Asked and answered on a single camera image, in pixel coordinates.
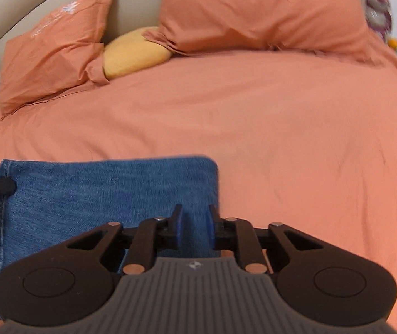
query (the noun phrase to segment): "bed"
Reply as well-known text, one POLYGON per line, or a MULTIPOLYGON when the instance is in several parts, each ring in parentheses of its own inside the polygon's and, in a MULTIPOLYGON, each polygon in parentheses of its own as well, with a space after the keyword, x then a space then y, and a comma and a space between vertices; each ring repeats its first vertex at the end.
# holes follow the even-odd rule
MULTIPOLYGON (((72 1, 0 0, 0 77, 6 42, 72 1)), ((102 41, 157 25, 160 1, 113 0, 102 41)), ((0 112, 0 162, 206 155, 222 217, 285 222, 397 281, 397 56, 368 34, 380 64, 296 50, 174 57, 0 112)), ((397 302, 388 322, 397 329, 397 302)))

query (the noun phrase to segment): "blue jeans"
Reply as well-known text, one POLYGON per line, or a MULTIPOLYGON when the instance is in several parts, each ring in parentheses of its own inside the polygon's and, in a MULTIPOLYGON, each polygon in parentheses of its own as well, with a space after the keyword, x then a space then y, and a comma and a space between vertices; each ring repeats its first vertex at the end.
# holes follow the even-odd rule
POLYGON ((215 256, 206 210, 217 204, 217 166, 204 157, 40 163, 5 160, 0 177, 17 191, 0 197, 0 270, 110 221, 136 227, 183 205, 180 257, 215 256))

